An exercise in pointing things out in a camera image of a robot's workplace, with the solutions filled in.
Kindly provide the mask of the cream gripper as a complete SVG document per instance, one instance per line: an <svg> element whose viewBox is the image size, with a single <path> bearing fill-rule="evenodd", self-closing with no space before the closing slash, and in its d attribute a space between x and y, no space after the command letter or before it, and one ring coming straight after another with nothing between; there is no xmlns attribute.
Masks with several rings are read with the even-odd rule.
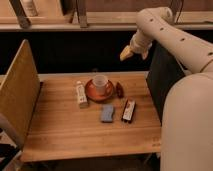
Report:
<svg viewBox="0 0 213 171"><path fill-rule="evenodd" d="M130 46L127 45L120 54L120 60L124 61L133 56L133 52L141 54L142 59L145 60L148 57L149 49L152 46L153 39L144 35L141 32L136 32L131 40Z"/></svg>

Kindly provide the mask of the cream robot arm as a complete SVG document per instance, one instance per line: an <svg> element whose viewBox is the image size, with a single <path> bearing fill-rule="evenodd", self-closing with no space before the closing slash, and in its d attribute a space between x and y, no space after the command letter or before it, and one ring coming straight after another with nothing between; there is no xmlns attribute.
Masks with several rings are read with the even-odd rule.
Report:
<svg viewBox="0 0 213 171"><path fill-rule="evenodd" d="M174 27L168 7L141 10L136 25L121 60L145 56L156 40L190 71L166 96L160 171L213 171L213 43Z"/></svg>

